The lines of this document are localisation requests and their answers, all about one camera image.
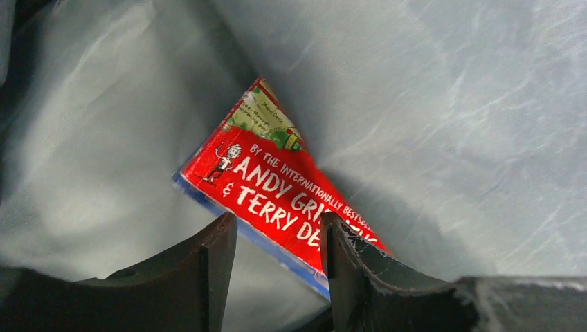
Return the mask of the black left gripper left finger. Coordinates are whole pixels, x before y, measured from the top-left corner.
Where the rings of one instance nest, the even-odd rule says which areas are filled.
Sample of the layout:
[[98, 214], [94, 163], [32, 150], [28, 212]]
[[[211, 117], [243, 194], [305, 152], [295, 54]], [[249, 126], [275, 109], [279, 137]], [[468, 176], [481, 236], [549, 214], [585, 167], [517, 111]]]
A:
[[220, 331], [237, 240], [225, 213], [196, 235], [105, 279], [1, 271], [2, 331]]

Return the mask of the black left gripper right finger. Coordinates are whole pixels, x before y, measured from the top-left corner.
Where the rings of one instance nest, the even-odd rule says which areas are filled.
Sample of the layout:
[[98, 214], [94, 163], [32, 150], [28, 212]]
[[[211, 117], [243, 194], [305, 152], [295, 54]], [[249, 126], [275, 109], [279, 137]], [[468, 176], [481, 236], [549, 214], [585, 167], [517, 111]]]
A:
[[320, 218], [335, 331], [585, 331], [585, 277], [445, 282], [391, 257], [333, 212]]

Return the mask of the red sticker package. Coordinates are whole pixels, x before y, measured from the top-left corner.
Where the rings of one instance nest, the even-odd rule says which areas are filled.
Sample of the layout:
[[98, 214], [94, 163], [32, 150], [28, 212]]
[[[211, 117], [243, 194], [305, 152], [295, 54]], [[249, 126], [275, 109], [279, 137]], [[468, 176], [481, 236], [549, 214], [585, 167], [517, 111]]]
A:
[[269, 85], [256, 79], [218, 127], [177, 170], [176, 186], [324, 297], [320, 216], [337, 213], [358, 235], [384, 244], [307, 152]]

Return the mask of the black student backpack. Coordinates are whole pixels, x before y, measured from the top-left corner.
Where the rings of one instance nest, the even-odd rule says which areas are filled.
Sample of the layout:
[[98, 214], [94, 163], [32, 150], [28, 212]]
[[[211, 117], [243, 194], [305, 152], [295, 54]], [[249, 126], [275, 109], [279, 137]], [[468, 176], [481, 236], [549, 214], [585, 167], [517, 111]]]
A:
[[214, 216], [172, 175], [259, 77], [483, 331], [586, 330], [585, 1], [2, 1], [1, 265], [104, 278]]

